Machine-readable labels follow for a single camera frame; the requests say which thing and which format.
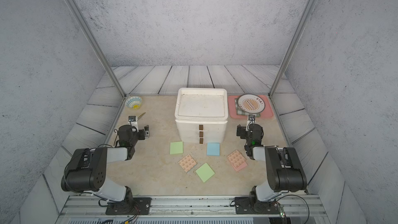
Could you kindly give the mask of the green sticky pad front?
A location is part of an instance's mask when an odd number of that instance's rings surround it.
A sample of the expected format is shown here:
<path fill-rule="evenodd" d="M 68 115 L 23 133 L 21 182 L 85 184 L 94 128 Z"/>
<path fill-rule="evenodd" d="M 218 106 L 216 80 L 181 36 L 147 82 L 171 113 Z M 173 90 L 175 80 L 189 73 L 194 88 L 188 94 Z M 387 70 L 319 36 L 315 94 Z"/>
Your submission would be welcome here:
<path fill-rule="evenodd" d="M 203 183 L 207 182 L 211 177 L 215 175 L 215 172 L 210 167 L 208 163 L 203 164 L 200 166 L 195 173 L 201 179 Z"/>

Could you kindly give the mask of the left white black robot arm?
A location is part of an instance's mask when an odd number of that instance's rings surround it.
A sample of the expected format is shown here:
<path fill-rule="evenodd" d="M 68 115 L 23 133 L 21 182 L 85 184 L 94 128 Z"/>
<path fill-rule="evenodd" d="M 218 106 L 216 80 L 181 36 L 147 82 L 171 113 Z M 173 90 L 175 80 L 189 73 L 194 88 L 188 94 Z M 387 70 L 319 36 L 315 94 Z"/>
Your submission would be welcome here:
<path fill-rule="evenodd" d="M 75 150 L 66 165 L 61 179 L 65 192 L 88 193 L 108 202 L 125 201 L 130 194 L 127 186 L 121 186 L 107 178 L 107 165 L 131 160 L 138 141 L 149 138 L 149 126 L 138 128 L 142 116 L 130 116 L 129 123 L 117 129 L 114 145 L 101 144 L 95 148 Z"/>

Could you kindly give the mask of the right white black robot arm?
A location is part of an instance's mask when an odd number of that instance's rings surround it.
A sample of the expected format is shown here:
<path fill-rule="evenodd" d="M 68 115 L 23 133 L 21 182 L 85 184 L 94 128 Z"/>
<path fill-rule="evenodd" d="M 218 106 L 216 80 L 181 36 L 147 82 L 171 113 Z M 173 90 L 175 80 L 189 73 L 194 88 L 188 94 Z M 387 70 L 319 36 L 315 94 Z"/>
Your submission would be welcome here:
<path fill-rule="evenodd" d="M 249 115 L 245 127 L 238 125 L 236 135 L 246 141 L 244 146 L 249 159 L 266 164 L 263 184 L 254 186 L 249 199 L 254 205 L 268 202 L 282 194 L 306 190 L 307 178 L 293 147 L 263 146 L 263 128 L 256 124 L 255 115 Z"/>

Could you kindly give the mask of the pink sticky note pad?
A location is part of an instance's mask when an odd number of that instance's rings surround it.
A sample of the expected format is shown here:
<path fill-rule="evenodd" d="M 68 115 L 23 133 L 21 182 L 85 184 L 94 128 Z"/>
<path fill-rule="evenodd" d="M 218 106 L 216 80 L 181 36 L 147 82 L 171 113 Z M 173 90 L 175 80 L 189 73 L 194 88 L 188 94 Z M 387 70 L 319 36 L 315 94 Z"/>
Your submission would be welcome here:
<path fill-rule="evenodd" d="M 235 170 L 235 172 L 238 172 L 244 168 L 246 168 L 248 166 L 247 162 L 243 162 L 242 164 L 240 164 L 239 166 L 235 166 L 232 164 L 233 169 Z"/>

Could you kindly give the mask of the white three-drawer cabinet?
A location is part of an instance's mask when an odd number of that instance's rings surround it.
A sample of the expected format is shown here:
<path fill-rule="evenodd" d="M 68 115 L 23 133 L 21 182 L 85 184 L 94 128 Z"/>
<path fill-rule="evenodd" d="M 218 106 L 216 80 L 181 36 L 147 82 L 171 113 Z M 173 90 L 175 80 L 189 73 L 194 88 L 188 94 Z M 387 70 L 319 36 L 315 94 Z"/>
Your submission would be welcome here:
<path fill-rule="evenodd" d="M 175 122 L 176 120 L 228 122 L 228 118 L 228 95 L 225 89 L 179 89 L 175 108 Z"/>

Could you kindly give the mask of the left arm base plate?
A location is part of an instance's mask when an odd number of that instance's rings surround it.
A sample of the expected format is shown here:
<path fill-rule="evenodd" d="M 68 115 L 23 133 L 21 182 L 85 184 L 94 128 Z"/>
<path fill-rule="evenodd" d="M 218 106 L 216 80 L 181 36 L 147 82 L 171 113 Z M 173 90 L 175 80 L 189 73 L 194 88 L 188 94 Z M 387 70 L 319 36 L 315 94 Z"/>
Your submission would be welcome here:
<path fill-rule="evenodd" d="M 108 204 L 106 215 L 148 215 L 152 198 L 129 198 Z"/>

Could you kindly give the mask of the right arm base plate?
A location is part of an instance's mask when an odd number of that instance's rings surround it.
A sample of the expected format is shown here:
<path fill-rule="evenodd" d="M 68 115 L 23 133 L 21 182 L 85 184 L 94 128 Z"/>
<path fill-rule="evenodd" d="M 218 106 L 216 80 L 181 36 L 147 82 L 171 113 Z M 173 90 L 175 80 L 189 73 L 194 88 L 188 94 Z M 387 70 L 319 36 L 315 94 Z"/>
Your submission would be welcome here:
<path fill-rule="evenodd" d="M 230 203 L 238 215 L 278 215 L 278 205 L 274 202 L 261 202 L 250 197 L 235 197 Z"/>

